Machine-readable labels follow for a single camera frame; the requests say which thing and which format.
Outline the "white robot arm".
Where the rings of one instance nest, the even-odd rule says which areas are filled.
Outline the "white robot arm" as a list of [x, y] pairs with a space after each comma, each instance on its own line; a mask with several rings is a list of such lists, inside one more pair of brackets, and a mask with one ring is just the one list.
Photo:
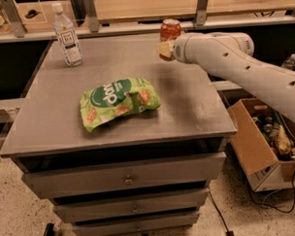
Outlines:
[[185, 33], [156, 48], [167, 58], [239, 85], [295, 123], [295, 72], [255, 59], [245, 33]]

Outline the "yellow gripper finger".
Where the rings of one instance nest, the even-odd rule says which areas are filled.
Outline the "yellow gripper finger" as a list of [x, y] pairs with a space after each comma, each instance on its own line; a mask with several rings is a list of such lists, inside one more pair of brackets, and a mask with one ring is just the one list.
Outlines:
[[167, 57], [167, 58], [172, 58], [174, 54], [174, 41], [167, 41], [167, 42], [160, 42], [157, 44], [157, 49], [160, 55]]

